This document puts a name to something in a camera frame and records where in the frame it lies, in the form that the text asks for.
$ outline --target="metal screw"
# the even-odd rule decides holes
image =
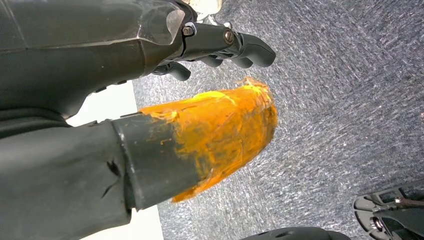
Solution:
[[[224,32],[224,41],[227,44],[232,44],[234,42],[234,33],[230,30]]]
[[[193,28],[191,28],[190,26],[185,26],[183,29],[182,29],[182,34],[184,35],[184,36],[193,36],[194,34],[195,34],[195,31],[193,30]]]
[[[383,231],[383,224],[380,222],[380,219],[378,219],[378,217],[373,216],[369,219],[369,221],[370,221],[369,225],[371,226],[372,229],[375,229],[379,232]]]

